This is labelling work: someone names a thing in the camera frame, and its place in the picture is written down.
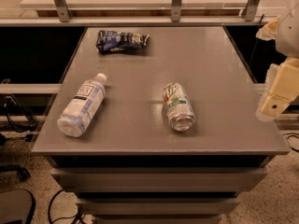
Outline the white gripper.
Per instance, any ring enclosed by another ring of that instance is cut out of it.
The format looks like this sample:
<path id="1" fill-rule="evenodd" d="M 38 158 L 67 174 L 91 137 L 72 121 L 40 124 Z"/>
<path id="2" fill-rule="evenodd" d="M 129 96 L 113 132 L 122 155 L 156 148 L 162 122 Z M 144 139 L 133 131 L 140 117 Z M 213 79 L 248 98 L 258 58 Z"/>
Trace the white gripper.
<path id="1" fill-rule="evenodd" d="M 267 71 L 255 116 L 261 121 L 271 121 L 299 96 L 299 0 L 292 0 L 280 18 L 260 28 L 256 37 L 264 41 L 276 39 L 277 51 L 294 57 L 281 65 L 272 63 Z"/>

